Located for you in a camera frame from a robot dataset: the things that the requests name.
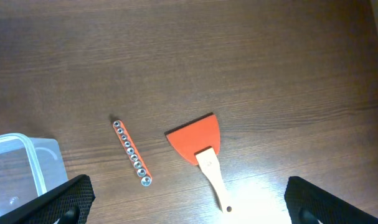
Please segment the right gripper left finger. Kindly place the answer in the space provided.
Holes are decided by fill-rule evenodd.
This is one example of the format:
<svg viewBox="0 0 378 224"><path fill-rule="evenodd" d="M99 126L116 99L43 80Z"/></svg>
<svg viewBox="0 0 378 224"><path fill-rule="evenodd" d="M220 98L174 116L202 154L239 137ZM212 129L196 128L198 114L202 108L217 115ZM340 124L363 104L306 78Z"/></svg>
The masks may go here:
<svg viewBox="0 0 378 224"><path fill-rule="evenodd" d="M0 224L86 224L95 201L90 177L82 174L0 217Z"/></svg>

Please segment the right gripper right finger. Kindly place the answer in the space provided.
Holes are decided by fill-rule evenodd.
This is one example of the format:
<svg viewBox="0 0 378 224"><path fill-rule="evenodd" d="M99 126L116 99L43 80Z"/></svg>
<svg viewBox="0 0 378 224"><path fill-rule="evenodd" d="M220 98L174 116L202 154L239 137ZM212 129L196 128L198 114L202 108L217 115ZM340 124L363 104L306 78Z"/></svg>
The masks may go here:
<svg viewBox="0 0 378 224"><path fill-rule="evenodd" d="M298 176L289 177L284 199L292 224L378 224L378 218Z"/></svg>

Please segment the clear plastic container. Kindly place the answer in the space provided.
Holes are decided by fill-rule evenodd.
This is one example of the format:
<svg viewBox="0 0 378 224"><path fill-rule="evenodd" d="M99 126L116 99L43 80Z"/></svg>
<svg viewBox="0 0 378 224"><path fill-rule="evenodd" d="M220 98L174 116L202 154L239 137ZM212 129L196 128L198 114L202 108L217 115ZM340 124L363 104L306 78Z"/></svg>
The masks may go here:
<svg viewBox="0 0 378 224"><path fill-rule="evenodd" d="M0 135L0 217L67 181L56 140Z"/></svg>

